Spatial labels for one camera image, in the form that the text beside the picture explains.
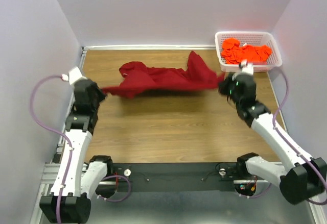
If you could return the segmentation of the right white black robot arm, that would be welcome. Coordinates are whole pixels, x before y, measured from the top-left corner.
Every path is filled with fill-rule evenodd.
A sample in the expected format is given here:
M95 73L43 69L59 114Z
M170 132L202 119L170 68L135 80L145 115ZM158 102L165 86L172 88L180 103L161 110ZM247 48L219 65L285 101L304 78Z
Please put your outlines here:
M326 162L303 150L257 100L253 75L230 73L218 91L232 100L239 118L266 141L281 161L276 165L255 153L240 156L237 167L243 177L256 175L268 181L293 205L326 191Z

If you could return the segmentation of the dark red t-shirt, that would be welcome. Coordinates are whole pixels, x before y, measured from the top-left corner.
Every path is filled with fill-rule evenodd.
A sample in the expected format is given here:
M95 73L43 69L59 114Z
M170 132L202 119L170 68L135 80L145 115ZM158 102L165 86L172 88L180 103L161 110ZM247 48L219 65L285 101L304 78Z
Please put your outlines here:
M124 80L118 86L102 88L112 95L133 98L148 90L202 91L217 89L220 74L211 70L204 60L191 51L187 69L147 67L144 63L132 61L123 64L119 72Z

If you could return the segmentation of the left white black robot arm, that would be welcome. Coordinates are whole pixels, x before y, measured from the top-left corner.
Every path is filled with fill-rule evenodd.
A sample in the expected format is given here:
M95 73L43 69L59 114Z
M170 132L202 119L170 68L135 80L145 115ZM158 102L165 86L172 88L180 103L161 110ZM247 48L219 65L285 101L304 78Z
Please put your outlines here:
M86 151L98 122L98 109L106 94L90 79L74 82L73 107L65 121L65 146L58 174L39 206L50 223L86 223L91 196L112 164L110 156L97 156L82 172Z

